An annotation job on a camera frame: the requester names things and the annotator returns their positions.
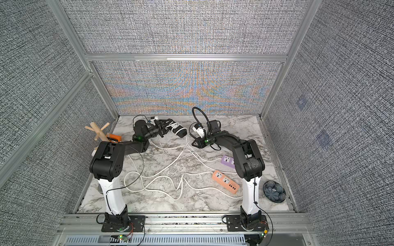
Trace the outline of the black and white power strip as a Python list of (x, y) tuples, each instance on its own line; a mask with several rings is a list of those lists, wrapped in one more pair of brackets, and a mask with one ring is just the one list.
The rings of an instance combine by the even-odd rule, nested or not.
[(171, 125), (171, 127), (172, 127), (172, 129), (169, 132), (173, 133), (174, 135), (176, 135), (179, 138), (187, 138), (188, 136), (190, 136), (191, 138), (194, 138), (194, 139), (197, 138), (195, 135), (190, 133), (191, 129), (186, 129), (183, 125), (181, 125), (180, 123), (178, 123), (176, 121), (174, 121), (174, 123)]

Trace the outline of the pink power strip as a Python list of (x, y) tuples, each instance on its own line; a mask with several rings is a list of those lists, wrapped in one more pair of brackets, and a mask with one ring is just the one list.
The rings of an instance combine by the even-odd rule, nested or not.
[(236, 194), (240, 188), (236, 182), (218, 170), (213, 172), (212, 179), (232, 194)]

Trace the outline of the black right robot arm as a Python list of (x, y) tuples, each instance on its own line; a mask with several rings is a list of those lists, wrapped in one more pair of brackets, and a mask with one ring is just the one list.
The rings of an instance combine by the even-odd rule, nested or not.
[(203, 149), (216, 144), (232, 152), (236, 173), (242, 179), (241, 219), (244, 224), (261, 222), (259, 183), (265, 170), (265, 163), (256, 141), (244, 140), (228, 131), (221, 130), (217, 120), (208, 122), (207, 130), (200, 122), (195, 123), (192, 129), (198, 134), (192, 146)]

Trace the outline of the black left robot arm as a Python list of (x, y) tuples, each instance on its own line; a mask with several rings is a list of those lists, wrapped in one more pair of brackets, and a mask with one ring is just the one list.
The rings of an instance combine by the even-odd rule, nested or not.
[(98, 146), (90, 164), (90, 173), (98, 180), (106, 202), (105, 219), (114, 223), (127, 223), (127, 206), (122, 197), (119, 176), (123, 170), (124, 157), (130, 154), (142, 154), (147, 151), (149, 140), (163, 137), (172, 132), (180, 138), (187, 135), (187, 130), (172, 119), (154, 120), (153, 123), (138, 120), (133, 126), (131, 141), (103, 141)]

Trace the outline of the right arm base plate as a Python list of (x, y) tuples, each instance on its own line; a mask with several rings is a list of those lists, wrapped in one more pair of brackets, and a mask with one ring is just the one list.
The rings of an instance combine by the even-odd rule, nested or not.
[(254, 214), (245, 216), (243, 214), (225, 215), (224, 222), (229, 232), (265, 232), (269, 231), (269, 224), (266, 216)]

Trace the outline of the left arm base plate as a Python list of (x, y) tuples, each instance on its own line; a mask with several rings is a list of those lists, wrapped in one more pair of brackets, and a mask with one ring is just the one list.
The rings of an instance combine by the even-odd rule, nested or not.
[(144, 215), (129, 215), (125, 222), (115, 221), (114, 219), (105, 219), (101, 228), (101, 232), (143, 232), (145, 220), (146, 217)]

